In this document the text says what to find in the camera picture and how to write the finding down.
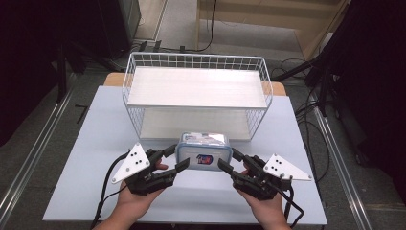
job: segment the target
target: person's right hand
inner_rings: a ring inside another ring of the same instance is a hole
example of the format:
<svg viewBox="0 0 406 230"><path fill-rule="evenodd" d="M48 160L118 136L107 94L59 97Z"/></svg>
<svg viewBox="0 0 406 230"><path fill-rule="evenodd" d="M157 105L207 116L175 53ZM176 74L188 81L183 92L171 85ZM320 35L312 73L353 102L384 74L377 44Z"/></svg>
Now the person's right hand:
<svg viewBox="0 0 406 230"><path fill-rule="evenodd" d="M282 196L280 194L276 194L273 199L258 200L241 190L237 191L245 198L245 200L247 200L255 218L265 230L290 229L284 218Z"/></svg>

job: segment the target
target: white table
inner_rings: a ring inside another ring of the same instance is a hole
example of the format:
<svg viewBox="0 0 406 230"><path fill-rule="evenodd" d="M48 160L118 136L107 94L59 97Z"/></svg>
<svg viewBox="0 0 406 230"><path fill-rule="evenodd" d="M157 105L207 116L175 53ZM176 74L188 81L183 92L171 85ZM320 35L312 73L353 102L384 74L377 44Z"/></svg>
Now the white table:
<svg viewBox="0 0 406 230"><path fill-rule="evenodd" d="M111 163L138 142L125 110L120 87L101 86L96 93L78 140L66 162L44 220L91 220L102 192L102 183ZM144 149L164 149L169 141L142 141ZM305 147L288 97L275 96L251 142L232 142L232 147L264 160L277 153L311 174ZM163 163L172 168L174 155ZM236 171L242 163L233 160ZM117 165L112 175L120 167ZM118 191L109 183L106 194ZM294 181L295 202L304 209L300 224L327 224L314 181ZM112 212L117 197L105 202L101 219ZM299 215L293 207L288 222ZM257 223L246 201L232 187L225 172L185 170L176 176L140 221L170 223Z"/></svg>

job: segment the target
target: white shelf panel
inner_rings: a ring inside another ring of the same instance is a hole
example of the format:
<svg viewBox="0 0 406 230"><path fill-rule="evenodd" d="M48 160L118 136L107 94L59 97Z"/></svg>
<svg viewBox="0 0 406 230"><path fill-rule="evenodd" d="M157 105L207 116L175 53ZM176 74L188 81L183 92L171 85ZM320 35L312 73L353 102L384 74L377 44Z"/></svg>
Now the white shelf panel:
<svg viewBox="0 0 406 230"><path fill-rule="evenodd" d="M127 105L232 109L267 107L258 71L142 66L135 69Z"/></svg>
<svg viewBox="0 0 406 230"><path fill-rule="evenodd" d="M179 139L185 131L218 132L231 140L250 140L245 110L147 108L141 139Z"/></svg>

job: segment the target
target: plastic container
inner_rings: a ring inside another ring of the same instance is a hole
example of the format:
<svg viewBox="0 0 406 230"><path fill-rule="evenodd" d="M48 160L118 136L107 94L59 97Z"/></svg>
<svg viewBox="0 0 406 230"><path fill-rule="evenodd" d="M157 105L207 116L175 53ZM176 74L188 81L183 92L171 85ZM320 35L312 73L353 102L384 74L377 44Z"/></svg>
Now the plastic container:
<svg viewBox="0 0 406 230"><path fill-rule="evenodd" d="M176 161L190 158L189 170L221 171L218 159L230 163L233 151L224 134L184 132L176 147Z"/></svg>

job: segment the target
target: person's left hand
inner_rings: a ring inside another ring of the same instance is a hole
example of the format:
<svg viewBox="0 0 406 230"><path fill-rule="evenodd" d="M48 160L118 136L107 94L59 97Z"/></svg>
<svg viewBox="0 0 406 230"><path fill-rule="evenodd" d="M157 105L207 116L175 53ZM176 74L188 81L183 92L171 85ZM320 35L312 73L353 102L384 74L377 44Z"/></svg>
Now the person's left hand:
<svg viewBox="0 0 406 230"><path fill-rule="evenodd" d="M166 170L168 165L161 164L161 162L160 159L156 163L156 169ZM122 182L120 189L124 186L125 181ZM163 191L164 189L148 195L134 195L128 188L123 189L119 193L113 213L95 229L128 229L148 211L152 201Z"/></svg>

